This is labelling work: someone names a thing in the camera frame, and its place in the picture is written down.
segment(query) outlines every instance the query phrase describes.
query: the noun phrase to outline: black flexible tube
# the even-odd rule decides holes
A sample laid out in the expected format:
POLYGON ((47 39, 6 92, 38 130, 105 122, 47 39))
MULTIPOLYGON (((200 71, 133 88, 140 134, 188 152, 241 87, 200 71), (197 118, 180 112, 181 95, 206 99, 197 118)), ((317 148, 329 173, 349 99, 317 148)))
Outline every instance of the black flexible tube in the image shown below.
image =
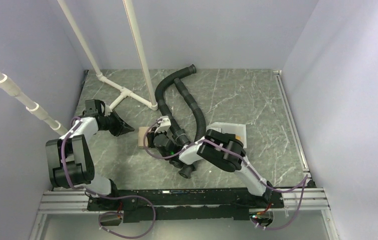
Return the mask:
POLYGON ((168 118, 170 119, 170 122, 171 122, 170 130, 173 134, 173 138, 181 146, 189 144, 190 140, 187 138, 184 130, 180 128, 177 121, 174 119, 170 109, 165 103, 164 92, 171 84, 174 83, 174 79, 176 78, 182 79, 194 73, 196 73, 196 67, 195 65, 192 64, 191 66, 180 69, 170 74, 168 77, 164 78, 155 89, 155 98, 156 98, 156 101, 158 102, 159 111, 161 112, 162 115, 168 116, 168 118))
POLYGON ((195 98, 192 96, 192 94, 189 93, 189 90, 187 90, 184 83, 179 78, 175 78, 174 84, 178 92, 180 93, 180 95, 183 96, 184 101, 186 101, 187 105, 192 110, 193 115, 195 116, 195 120, 196 120, 195 142, 196 142, 199 139, 201 139, 203 136, 205 136, 205 133, 206 133, 205 116, 203 115, 202 110, 198 106, 198 103, 196 102, 195 98))

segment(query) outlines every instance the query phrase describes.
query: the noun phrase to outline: white pvc pipe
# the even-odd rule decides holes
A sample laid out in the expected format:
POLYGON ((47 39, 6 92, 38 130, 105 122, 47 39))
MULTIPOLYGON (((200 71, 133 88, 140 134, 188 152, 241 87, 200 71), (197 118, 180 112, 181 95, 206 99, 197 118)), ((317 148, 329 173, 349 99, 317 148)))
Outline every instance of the white pvc pipe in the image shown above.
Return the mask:
POLYGON ((0 88, 7 92, 10 96, 15 97, 26 109, 35 115, 38 119, 43 120, 47 123, 51 129, 57 132, 60 135, 64 135, 68 132, 64 126, 51 118, 49 114, 36 102, 31 100, 27 95, 25 95, 18 85, 6 74, 0 72, 0 88))
POLYGON ((124 100, 124 98, 126 98, 127 96, 125 95, 125 94, 120 94, 118 97, 117 97, 117 99, 115 99, 112 103, 111 103, 111 105, 109 105, 109 107, 111 108, 111 109, 114 109, 122 100, 124 100))
POLYGON ((110 107, 111 109, 114 109, 124 98, 126 97, 131 97, 139 102, 141 102, 142 104, 148 106, 148 108, 156 111, 158 109, 158 105, 156 106, 152 106, 152 103, 149 102, 148 100, 142 98, 141 96, 135 94, 134 92, 132 92, 131 90, 129 90, 128 88, 125 88, 111 80, 109 80, 107 77, 105 76, 102 76, 99 78, 100 81, 106 83, 106 84, 109 84, 111 86, 113 86, 114 88, 118 89, 121 91, 121 94, 118 96, 117 99, 115 99, 111 104, 110 104, 110 107))
POLYGON ((157 110, 158 104, 152 87, 152 80, 149 74, 148 63, 146 61, 145 51, 143 49, 142 37, 140 36, 139 25, 137 24, 136 14, 134 13, 133 1, 123 0, 125 12, 127 14, 128 23, 130 24, 131 33, 133 35, 134 44, 136 45, 137 54, 139 55, 140 65, 142 66, 143 75, 148 88, 152 109, 157 110))
POLYGON ((142 65, 143 75, 145 76, 146 86, 148 88, 149 97, 150 97, 151 101, 145 100, 144 98, 142 98, 142 97, 138 96, 137 94, 133 93, 132 91, 130 91, 128 88, 125 88, 125 87, 109 80, 107 77, 103 76, 102 72, 99 69, 99 66, 96 63, 95 58, 93 57, 92 52, 89 49, 89 46, 87 45, 86 40, 84 39, 80 29, 77 26, 77 23, 75 22, 74 17, 71 14, 71 11, 69 10, 67 4, 65 3, 65 0, 57 0, 57 1, 59 3, 59 6, 61 7, 62 11, 64 12, 68 22, 70 23, 75 35, 77 36, 78 41, 80 41, 80 44, 83 47, 84 52, 86 53, 90 63, 92 64, 92 66, 93 66, 93 68, 96 72, 97 78, 100 81, 102 81, 106 84, 109 84, 109 85, 113 86, 114 88, 118 89, 119 91, 121 91, 120 96, 118 96, 118 98, 115 101, 112 102, 110 107, 113 109, 124 98, 130 96, 130 97, 134 98, 135 100, 141 102, 142 104, 148 106, 150 109, 152 109, 154 111, 157 110, 158 104, 156 103, 156 100, 155 100, 155 95, 154 95, 154 91, 153 91, 153 87, 152 87, 152 81, 151 81, 151 78, 150 78, 150 75, 149 75, 149 68, 147 66, 145 54, 144 54, 144 51, 143 51, 143 45, 142 45, 142 41, 141 41, 141 37, 140 37, 139 27, 137 25, 136 16, 134 14, 133 3, 131 1, 130 1, 130 3, 127 3, 127 7, 128 7, 128 4, 130 6, 129 6, 129 10, 126 7, 126 12, 127 12, 128 21, 130 23, 131 31, 133 33, 133 38, 134 38, 134 42, 136 44, 136 49, 137 49, 137 52, 138 52, 138 55, 139 55, 140 63, 142 65))
POLYGON ((78 41, 80 41, 81 46, 83 47, 84 51, 86 52, 86 55, 87 55, 87 57, 89 58, 89 61, 90 61, 90 63, 92 64, 92 66, 93 66, 93 68, 94 68, 94 70, 95 70, 95 72, 96 72, 96 75, 101 75, 102 72, 100 71, 100 68, 99 68, 99 66, 97 65, 97 62, 96 62, 95 58, 93 57, 93 54, 92 54, 92 52, 90 51, 90 48, 89 48, 89 46, 87 45, 87 42, 86 42, 86 40, 84 39, 83 34, 82 34, 81 31, 80 31, 80 28, 78 28, 78 25, 77 25, 77 23, 75 22, 75 19, 74 19, 74 17, 72 16, 71 11, 69 10, 67 4, 65 3, 64 0, 58 0, 58 3, 59 3, 59 5, 61 6, 62 11, 64 12, 65 16, 67 17, 68 22, 70 23, 70 25, 71 25, 71 27, 72 27, 72 30, 74 30, 75 35, 76 35, 77 38, 78 38, 78 41))

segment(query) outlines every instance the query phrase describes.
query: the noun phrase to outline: black mounting plate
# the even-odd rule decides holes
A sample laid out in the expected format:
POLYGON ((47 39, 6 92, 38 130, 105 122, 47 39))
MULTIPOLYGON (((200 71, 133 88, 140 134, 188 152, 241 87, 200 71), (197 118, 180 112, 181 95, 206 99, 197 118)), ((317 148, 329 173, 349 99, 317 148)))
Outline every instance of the black mounting plate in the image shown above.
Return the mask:
MULTIPOLYGON (((264 209, 267 204, 255 201, 245 187, 206 188, 206 189, 155 189, 155 190, 118 190, 120 197, 139 195, 150 200, 157 211, 157 220, 187 220, 233 218, 249 220, 249 209, 264 209)), ((283 208, 281 193, 272 192, 270 201, 272 209, 283 208)), ((124 223, 137 223, 151 220, 152 209, 139 198, 122 200, 124 223)), ((89 202, 89 211, 116 211, 113 208, 99 207, 95 201, 89 202)))

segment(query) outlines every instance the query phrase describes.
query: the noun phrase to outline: vertical white pipe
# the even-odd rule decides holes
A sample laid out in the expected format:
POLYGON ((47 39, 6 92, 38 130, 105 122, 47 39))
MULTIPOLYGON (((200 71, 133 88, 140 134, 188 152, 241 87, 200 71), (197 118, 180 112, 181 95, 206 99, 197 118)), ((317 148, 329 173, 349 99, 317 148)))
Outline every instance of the vertical white pipe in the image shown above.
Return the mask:
POLYGON ((80 28, 78 28, 78 25, 75 22, 75 19, 72 16, 71 11, 69 10, 67 4, 65 3, 64 0, 58 0, 58 3, 61 6, 62 11, 64 12, 65 16, 67 17, 68 22, 70 23, 70 25, 72 27, 72 30, 74 30, 75 35, 78 38, 78 41, 80 41, 81 46, 83 47, 84 51, 86 52, 86 55, 89 58, 89 61, 92 64, 92 66, 93 66, 93 68, 94 68, 94 70, 96 72, 96 75, 97 76, 101 76, 102 72, 100 71, 99 66, 97 65, 97 62, 96 62, 95 58, 93 57, 93 54, 90 51, 90 48, 87 45, 87 42, 84 39, 83 34, 80 31, 80 28))
POLYGON ((51 129, 60 135, 64 135, 68 130, 58 121, 54 120, 49 114, 36 102, 25 95, 16 83, 7 75, 0 72, 0 88, 7 92, 10 96, 19 100, 29 112, 35 115, 38 119, 47 123, 51 129))
POLYGON ((128 23, 130 24, 131 33, 133 35, 134 44, 136 45, 137 54, 139 55, 140 65, 142 66, 143 75, 148 88, 150 102, 152 107, 158 109, 158 104, 155 99, 155 92, 152 87, 152 80, 149 74, 148 63, 146 61, 145 51, 143 49, 142 38, 140 36, 139 25, 137 24, 136 14, 134 13, 133 1, 123 0, 125 12, 127 14, 128 23))

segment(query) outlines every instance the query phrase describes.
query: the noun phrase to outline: gray marble surface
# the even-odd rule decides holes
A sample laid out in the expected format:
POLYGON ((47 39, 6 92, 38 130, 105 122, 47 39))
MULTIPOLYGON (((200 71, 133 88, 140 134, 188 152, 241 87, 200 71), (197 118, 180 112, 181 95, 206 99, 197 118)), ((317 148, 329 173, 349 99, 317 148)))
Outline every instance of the gray marble surface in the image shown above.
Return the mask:
MULTIPOLYGON (((174 71, 151 70, 154 88, 174 71)), ((104 70, 103 73, 110 80, 149 99, 141 70, 104 70)), ((183 82, 204 112, 207 124, 246 124, 247 156, 263 177, 275 186, 285 187, 302 180, 301 162, 272 70, 198 69, 183 82)), ((90 71, 76 114, 80 115, 84 110, 85 100, 100 99, 110 104, 118 95, 118 90, 98 81, 94 72, 90 71)), ((173 85, 167 89, 165 100, 180 127, 193 140, 195 119, 173 85)), ((161 113, 129 97, 115 111, 136 131, 119 137, 100 131, 90 140, 89 148, 96 172, 112 179, 118 189, 244 187, 234 174, 221 171, 205 160, 192 173, 191 179, 182 178, 177 168, 167 161, 148 156, 137 146, 138 128, 150 126, 161 113)))

